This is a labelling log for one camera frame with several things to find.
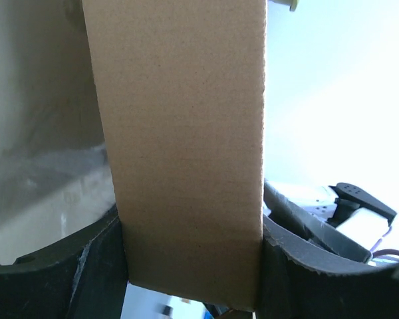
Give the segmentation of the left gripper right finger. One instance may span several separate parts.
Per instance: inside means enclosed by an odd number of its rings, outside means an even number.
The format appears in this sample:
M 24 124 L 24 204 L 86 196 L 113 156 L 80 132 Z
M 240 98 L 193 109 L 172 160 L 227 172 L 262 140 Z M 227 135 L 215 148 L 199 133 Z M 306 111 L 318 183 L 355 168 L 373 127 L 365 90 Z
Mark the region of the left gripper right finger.
M 399 263 L 329 253 L 263 219 L 258 318 L 399 318 Z

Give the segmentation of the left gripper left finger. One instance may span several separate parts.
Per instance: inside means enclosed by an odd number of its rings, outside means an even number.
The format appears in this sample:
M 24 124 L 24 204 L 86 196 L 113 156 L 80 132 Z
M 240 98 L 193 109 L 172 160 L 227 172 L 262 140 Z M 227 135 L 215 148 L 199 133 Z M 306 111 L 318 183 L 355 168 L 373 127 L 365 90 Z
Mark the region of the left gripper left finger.
M 117 208 L 0 265 L 0 318 L 119 318 L 128 271 Z

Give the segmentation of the brown cardboard box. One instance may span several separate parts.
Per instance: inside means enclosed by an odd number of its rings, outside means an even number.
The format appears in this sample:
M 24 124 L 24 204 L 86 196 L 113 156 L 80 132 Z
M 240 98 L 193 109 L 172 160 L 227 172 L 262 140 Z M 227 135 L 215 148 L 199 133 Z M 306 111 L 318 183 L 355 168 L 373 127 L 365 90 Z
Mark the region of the brown cardboard box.
M 85 1 L 132 284 L 254 310 L 265 1 Z

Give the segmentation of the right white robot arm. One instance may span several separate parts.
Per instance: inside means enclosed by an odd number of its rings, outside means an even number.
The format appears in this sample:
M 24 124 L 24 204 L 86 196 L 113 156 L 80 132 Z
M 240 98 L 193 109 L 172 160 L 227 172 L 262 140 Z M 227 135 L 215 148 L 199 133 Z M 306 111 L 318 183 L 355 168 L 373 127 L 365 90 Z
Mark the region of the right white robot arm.
M 268 217 L 300 238 L 337 256 L 369 263 L 389 234 L 395 210 L 349 183 L 306 186 L 265 181 Z

